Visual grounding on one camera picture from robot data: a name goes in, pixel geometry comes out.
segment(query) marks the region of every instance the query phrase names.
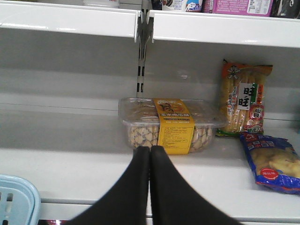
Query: pink box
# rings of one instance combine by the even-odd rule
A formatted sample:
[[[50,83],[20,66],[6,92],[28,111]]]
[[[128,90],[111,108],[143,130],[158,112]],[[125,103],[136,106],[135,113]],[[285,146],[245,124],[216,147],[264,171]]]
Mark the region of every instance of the pink box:
[[[273,0],[205,0],[203,12],[270,16]]]

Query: white shelf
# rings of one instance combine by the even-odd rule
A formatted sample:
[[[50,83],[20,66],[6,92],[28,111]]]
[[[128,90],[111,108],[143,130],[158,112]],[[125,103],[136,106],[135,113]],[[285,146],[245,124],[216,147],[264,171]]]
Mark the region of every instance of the white shelf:
[[[300,48],[300,21],[256,16],[151,10],[153,41],[188,41]]]
[[[0,110],[1,173],[38,188],[43,219],[70,219],[84,211],[132,158],[117,112],[88,112]],[[300,150],[296,129],[267,128],[266,134],[288,138]],[[257,186],[237,139],[218,138],[202,153],[171,160],[196,191],[240,221],[300,223],[299,197]]]
[[[137,39],[141,11],[0,0],[0,28]]]

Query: plastic basket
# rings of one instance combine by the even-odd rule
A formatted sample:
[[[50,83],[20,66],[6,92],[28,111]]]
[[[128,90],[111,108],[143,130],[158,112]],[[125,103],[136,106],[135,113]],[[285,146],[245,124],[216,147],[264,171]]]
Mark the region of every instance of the plastic basket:
[[[0,174],[0,225],[37,225],[41,199],[29,181]]]

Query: rice cracker package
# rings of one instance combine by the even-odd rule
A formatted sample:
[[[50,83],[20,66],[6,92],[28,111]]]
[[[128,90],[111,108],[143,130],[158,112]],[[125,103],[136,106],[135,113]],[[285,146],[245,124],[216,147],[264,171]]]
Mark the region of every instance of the rice cracker package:
[[[263,133],[263,86],[272,66],[225,63],[219,109],[228,119],[219,136],[238,136],[241,132]]]
[[[240,140],[256,184],[300,194],[300,157],[286,139],[243,133]]]

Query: clear plastic lid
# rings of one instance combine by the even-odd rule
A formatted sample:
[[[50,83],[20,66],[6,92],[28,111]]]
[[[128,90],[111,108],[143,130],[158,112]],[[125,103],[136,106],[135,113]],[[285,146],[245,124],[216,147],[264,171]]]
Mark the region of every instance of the clear plastic lid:
[[[221,128],[226,117],[206,101],[182,99],[191,113],[196,127]],[[158,113],[151,98],[123,98],[119,101],[119,117],[128,126],[159,126]]]

